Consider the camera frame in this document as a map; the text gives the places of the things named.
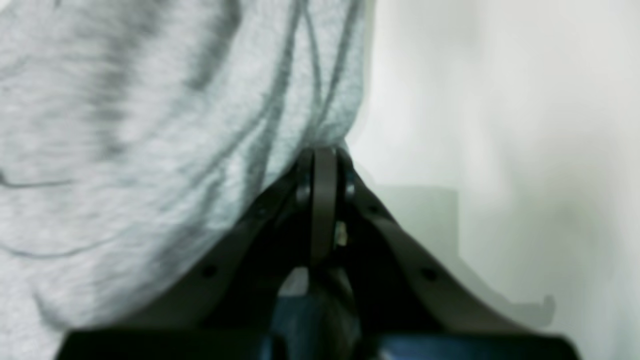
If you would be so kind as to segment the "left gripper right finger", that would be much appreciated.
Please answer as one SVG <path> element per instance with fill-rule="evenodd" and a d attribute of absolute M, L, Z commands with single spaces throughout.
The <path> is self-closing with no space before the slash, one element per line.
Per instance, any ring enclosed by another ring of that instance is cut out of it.
<path fill-rule="evenodd" d="M 349 155 L 325 150 L 328 253 L 346 273 L 361 337 L 354 360 L 577 360 L 560 335 L 543 335 L 480 300 L 404 231 L 357 175 Z"/>

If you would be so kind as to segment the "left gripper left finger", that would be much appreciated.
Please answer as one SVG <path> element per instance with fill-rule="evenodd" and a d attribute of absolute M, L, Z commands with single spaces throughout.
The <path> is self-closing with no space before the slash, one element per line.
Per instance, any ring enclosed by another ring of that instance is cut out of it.
<path fill-rule="evenodd" d="M 78 330 L 58 360 L 287 360 L 272 332 L 288 275 L 319 258 L 313 239 L 318 151 L 250 205 L 240 221 L 175 285 L 139 312 L 101 330 Z"/>

